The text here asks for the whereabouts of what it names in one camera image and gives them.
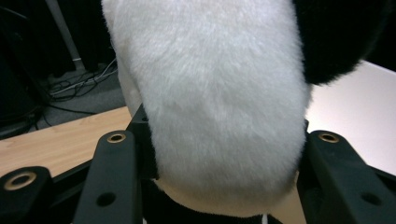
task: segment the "white fur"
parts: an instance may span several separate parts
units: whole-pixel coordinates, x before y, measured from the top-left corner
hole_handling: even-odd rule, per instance
[[[197,211],[267,213],[292,186],[310,95],[292,2],[103,6],[126,103],[148,113],[156,184]]]

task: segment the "brass grommet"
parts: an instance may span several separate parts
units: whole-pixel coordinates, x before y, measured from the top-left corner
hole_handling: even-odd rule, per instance
[[[16,182],[17,179],[23,178],[21,183]],[[30,185],[37,178],[37,174],[31,171],[25,171],[20,174],[12,176],[4,185],[4,189],[6,190],[16,190],[22,189],[28,185]]]
[[[126,138],[123,133],[114,133],[107,138],[107,142],[109,143],[119,143],[122,142]]]
[[[337,143],[340,139],[332,133],[320,133],[319,138],[328,143]]]

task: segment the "floor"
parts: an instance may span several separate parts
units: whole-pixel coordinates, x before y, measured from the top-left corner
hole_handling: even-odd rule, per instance
[[[31,122],[21,121],[0,129],[0,140],[81,119],[125,106],[115,62],[99,64],[98,71],[77,70],[40,81],[48,101]]]

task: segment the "plush toy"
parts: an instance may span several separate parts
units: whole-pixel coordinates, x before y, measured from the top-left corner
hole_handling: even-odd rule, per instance
[[[155,147],[148,224],[266,223],[293,187],[312,84],[353,70],[388,3],[103,0],[126,104],[143,103]]]

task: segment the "white table surface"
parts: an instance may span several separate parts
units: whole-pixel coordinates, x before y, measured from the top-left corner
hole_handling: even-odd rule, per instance
[[[308,131],[346,138],[366,163],[396,175],[396,73],[363,62],[329,86],[315,86]]]

